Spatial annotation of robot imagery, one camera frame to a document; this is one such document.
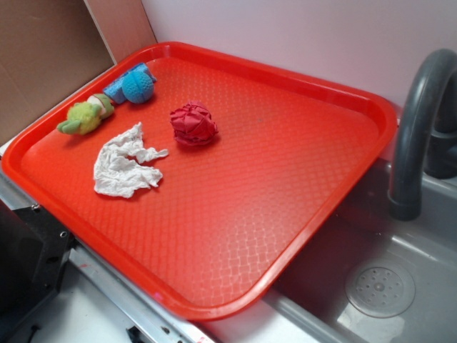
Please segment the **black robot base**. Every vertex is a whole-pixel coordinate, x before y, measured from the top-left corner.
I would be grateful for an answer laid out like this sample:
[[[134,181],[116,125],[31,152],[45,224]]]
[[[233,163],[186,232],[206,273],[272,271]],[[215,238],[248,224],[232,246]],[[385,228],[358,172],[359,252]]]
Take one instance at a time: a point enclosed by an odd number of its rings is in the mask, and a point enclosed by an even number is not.
[[[72,239],[45,208],[1,203],[2,321],[28,314],[58,291]]]

